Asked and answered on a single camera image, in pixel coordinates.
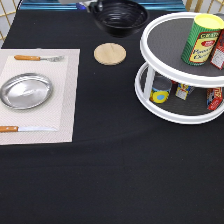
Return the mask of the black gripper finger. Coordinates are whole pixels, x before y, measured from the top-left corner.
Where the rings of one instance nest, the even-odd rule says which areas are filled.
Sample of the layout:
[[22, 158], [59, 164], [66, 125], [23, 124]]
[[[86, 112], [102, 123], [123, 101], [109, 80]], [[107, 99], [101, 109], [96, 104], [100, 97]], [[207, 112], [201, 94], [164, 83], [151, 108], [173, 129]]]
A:
[[103, 3], [102, 0], [97, 1], [97, 9], [99, 12], [103, 11]]

